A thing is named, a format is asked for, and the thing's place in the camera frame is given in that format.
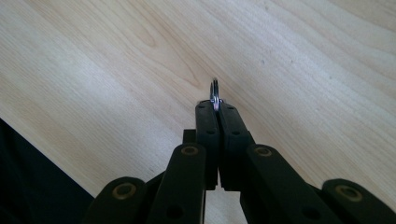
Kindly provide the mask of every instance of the rivet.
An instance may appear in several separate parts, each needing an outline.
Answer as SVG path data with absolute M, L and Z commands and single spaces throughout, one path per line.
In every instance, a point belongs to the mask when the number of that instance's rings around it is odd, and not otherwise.
M 263 156 L 263 157 L 269 157 L 272 155 L 272 151 L 266 147 L 256 147 L 256 148 L 254 148 L 254 151 L 259 156 Z
M 193 155 L 196 155 L 196 154 L 198 154 L 198 148 L 196 148 L 196 147 L 183 147 L 182 149 L 181 149 L 181 153 L 183 153 L 184 155 L 186 155 L 186 156 L 193 156 Z
M 335 187 L 335 191 L 353 203 L 358 203 L 363 199 L 363 195 L 360 191 L 347 185 L 338 185 Z
M 113 189 L 113 197 L 118 200 L 124 200 L 134 196 L 136 186 L 132 183 L 122 183 Z

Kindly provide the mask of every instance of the keyring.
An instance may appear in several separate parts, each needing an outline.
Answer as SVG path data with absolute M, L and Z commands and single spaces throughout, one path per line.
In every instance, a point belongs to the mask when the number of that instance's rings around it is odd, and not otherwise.
M 219 98 L 219 83 L 216 78 L 213 78 L 213 82 L 210 84 L 210 102 L 213 104 L 213 109 L 219 111 L 221 100 Z

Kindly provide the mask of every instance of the dark floor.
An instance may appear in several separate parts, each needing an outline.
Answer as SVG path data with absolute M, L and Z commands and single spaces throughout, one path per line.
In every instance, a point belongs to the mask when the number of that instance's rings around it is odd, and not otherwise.
M 80 223 L 92 200 L 0 120 L 0 223 Z

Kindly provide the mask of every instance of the light wood surface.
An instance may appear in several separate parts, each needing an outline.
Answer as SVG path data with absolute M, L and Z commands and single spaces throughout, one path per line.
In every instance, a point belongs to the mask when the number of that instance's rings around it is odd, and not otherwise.
M 163 171 L 212 77 L 310 184 L 396 210 L 395 1 L 0 1 L 0 117 L 91 195 Z M 238 194 L 205 223 L 244 223 Z

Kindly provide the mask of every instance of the wooden table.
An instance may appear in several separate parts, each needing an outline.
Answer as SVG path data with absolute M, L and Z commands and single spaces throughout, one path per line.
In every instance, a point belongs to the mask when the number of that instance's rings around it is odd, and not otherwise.
M 96 196 L 168 163 L 212 77 L 310 184 L 396 210 L 394 1 L 0 2 L 0 117 Z M 246 222 L 209 191 L 205 223 Z

